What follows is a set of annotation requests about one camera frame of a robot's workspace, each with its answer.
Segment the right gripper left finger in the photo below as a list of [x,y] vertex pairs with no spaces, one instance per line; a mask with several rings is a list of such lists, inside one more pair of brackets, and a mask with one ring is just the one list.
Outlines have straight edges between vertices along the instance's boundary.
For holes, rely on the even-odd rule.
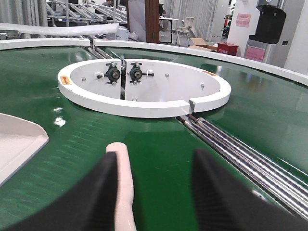
[[107,152],[67,193],[8,231],[112,231],[118,189],[115,152]]

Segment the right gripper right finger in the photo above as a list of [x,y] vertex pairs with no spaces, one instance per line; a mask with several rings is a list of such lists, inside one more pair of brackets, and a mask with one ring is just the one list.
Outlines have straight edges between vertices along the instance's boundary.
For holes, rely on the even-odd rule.
[[306,231],[302,218],[253,194],[205,149],[195,149],[192,194],[202,231]]

